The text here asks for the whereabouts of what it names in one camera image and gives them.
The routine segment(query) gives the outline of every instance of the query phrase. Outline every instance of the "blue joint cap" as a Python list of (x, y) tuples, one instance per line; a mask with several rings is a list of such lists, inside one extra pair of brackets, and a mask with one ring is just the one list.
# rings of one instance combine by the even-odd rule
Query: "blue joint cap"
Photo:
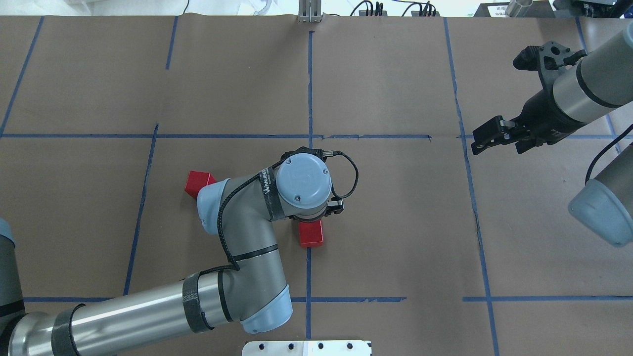
[(622, 31), (622, 35), (624, 36), (624, 42), (626, 42), (629, 47), (633, 48), (633, 22), (631, 22), (624, 31)]
[(198, 216), (200, 216), (204, 230), (211, 235), (218, 234), (218, 212), (220, 211), (224, 186), (227, 185), (229, 179), (226, 178), (222, 182), (210, 184), (198, 192)]
[(4, 236), (5, 238), (8, 238), (9, 241), (13, 243), (13, 246), (15, 246), (15, 240), (13, 239), (13, 235), (11, 235), (11, 226), (9, 226), (9, 223), (1, 217), (0, 217), (0, 236)]
[(277, 189), (288, 204), (300, 209), (314, 209), (330, 196), (332, 178), (319, 157), (298, 153), (279, 167)]
[(572, 199), (569, 213), (615, 247), (633, 241), (633, 218), (611, 189), (595, 179)]
[(292, 302), (290, 301), (290, 289), (286, 284), (270, 303), (266, 304), (259, 312), (242, 321), (244, 331), (249, 334), (265, 333), (277, 329), (292, 316)]

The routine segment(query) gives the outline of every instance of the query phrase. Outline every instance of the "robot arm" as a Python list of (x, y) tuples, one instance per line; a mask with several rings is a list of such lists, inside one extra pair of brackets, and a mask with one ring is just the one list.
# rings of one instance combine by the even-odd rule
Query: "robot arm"
[(200, 190), (203, 227), (221, 233), (231, 265), (58, 315), (25, 315), (13, 240), (0, 219), (0, 355), (113, 355), (232, 321), (249, 333), (281, 326), (292, 305), (272, 222), (325, 215), (333, 189), (324, 162), (337, 154), (302, 148), (254, 177)]
[[(633, 101), (633, 23), (589, 55), (547, 42), (525, 48), (513, 64), (519, 70), (537, 70), (543, 90), (525, 103), (518, 117), (506, 121), (496, 116), (475, 129), (475, 155), (499, 144), (516, 143), (519, 153), (555, 144)], [(567, 70), (567, 65), (574, 66)]]

